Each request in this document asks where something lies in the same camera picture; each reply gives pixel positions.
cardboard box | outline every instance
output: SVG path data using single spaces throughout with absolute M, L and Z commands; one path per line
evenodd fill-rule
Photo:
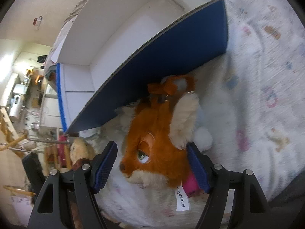
M 103 125 L 148 83 L 190 72 L 227 41 L 224 0 L 88 0 L 58 57 L 64 131 Z

blue gripper pad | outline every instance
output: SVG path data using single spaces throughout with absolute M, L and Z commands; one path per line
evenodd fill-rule
M 91 162 L 91 184 L 93 192 L 97 194 L 105 187 L 110 171 L 117 156 L 117 145 L 110 141 L 104 151 L 96 155 Z
M 199 157 L 197 157 L 197 154 L 201 155 L 196 145 L 194 143 L 188 144 L 187 155 L 192 172 L 197 180 L 199 187 L 203 189 L 205 193 L 208 194 L 211 190 L 211 186 L 209 184 L 209 175 L 203 167 Z

plush toy eye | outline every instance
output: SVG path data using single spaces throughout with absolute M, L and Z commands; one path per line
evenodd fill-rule
M 147 156 L 143 151 L 138 150 L 138 160 L 140 163 L 146 163 L 149 160 L 149 156 Z

blue box trim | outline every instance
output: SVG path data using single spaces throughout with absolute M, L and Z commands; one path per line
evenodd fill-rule
M 57 86 L 57 96 L 58 96 L 58 105 L 59 105 L 59 113 L 61 125 L 63 127 L 63 131 L 67 130 L 67 124 L 65 119 L 65 113 L 63 111 L 63 100 L 61 96 L 61 87 L 60 87 L 60 63 L 56 64 L 56 86 Z
M 116 116 L 114 109 L 146 96 L 148 83 L 190 72 L 225 53 L 227 43 L 225 4 L 219 0 L 170 28 L 136 54 L 96 92 L 68 132 L 103 125 Z

metal screw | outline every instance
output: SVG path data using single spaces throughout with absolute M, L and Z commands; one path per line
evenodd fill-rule
M 222 169 L 221 164 L 214 164 L 214 169 L 217 169 L 217 170 Z
M 57 174 L 58 170 L 57 169 L 53 169 L 50 171 L 50 174 L 55 176 Z
M 90 168 L 90 165 L 89 165 L 89 164 L 84 164 L 84 165 L 82 165 L 81 168 L 82 168 L 83 170 L 87 170 L 87 169 Z
M 253 171 L 252 171 L 252 170 L 250 170 L 250 169 L 246 169 L 246 174 L 250 176 L 250 175 L 252 175 L 252 174 L 253 174 Z

